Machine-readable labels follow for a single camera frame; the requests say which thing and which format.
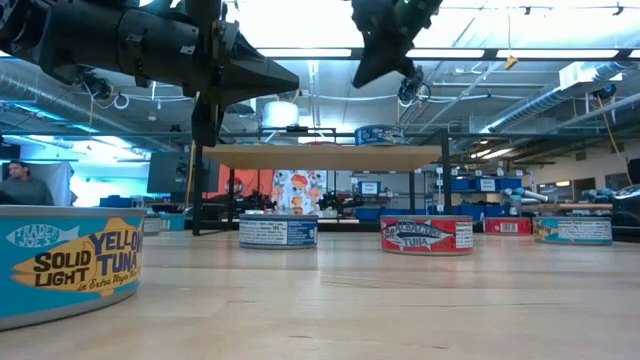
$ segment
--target ceiling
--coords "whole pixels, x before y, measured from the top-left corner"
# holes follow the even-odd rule
[[[361,47],[362,41],[350,20],[350,3],[338,0],[240,0],[238,9],[230,6],[229,20],[239,20],[241,30],[256,48],[267,47]],[[420,33],[418,47],[471,48],[615,48],[639,47],[639,1],[620,1],[624,11],[616,12],[616,1],[563,0],[444,0],[433,26]],[[526,7],[531,6],[526,14]],[[335,127],[339,132],[371,124],[399,124],[409,132],[433,133],[439,128],[469,131],[470,118],[492,118],[514,104],[557,83],[558,71],[569,62],[521,62],[507,71],[504,64],[469,61],[418,62],[431,89],[429,101],[405,107],[396,97],[402,76],[388,74],[362,89],[350,81],[357,62],[350,60],[283,60],[281,65],[300,77],[302,96],[301,125]],[[95,70],[108,79],[115,93],[126,95],[114,104],[112,98],[98,102],[91,113],[91,102],[82,87],[67,87],[44,75],[37,67],[16,60],[0,62],[0,100],[4,112],[0,129],[6,131],[66,131],[82,134],[74,125],[100,131],[129,133],[168,132],[172,125],[190,131],[193,100],[182,97],[180,88],[155,84],[138,88],[133,78]],[[640,72],[631,69],[617,83],[622,99],[640,92]],[[49,101],[39,93],[49,95]],[[58,97],[75,105],[75,112],[57,104]],[[7,106],[15,100],[26,101],[61,119],[34,115],[33,111]],[[227,115],[223,132],[253,132],[261,109],[275,96],[257,99],[257,114]],[[319,107],[319,118],[312,118],[312,107]],[[565,121],[585,112],[584,95],[540,114],[540,117]],[[586,121],[572,129],[602,129],[602,119]],[[181,149],[188,137],[140,137],[131,139],[137,147],[151,151]]]

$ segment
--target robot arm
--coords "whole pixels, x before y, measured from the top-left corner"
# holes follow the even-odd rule
[[[353,84],[361,87],[414,68],[406,53],[442,0],[353,0],[365,51]],[[295,91],[299,79],[253,48],[238,23],[224,21],[222,0],[0,0],[0,50],[34,63],[65,83],[88,68],[132,75],[198,96],[196,141],[214,146],[226,106]]]

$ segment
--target wooden platform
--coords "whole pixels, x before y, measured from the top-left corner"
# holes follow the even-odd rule
[[[234,169],[414,171],[440,158],[437,146],[239,146],[205,148]]]
[[[0,333],[0,359],[637,359],[640,245],[476,237],[474,253],[239,249],[235,233],[145,238],[136,296]]]

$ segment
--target person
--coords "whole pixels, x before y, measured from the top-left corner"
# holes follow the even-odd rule
[[[33,176],[29,165],[18,160],[9,162],[7,180],[0,182],[0,193],[14,199],[21,205],[53,206],[53,197],[47,184]]]

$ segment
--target orange wall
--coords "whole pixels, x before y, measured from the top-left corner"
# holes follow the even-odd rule
[[[218,191],[205,193],[205,199],[227,193],[226,185],[229,181],[229,171],[227,166],[220,165]],[[258,172],[260,173],[260,192],[265,195],[271,195],[273,170],[236,170],[235,177],[240,179],[243,184],[243,196],[251,195],[253,190],[258,190]]]

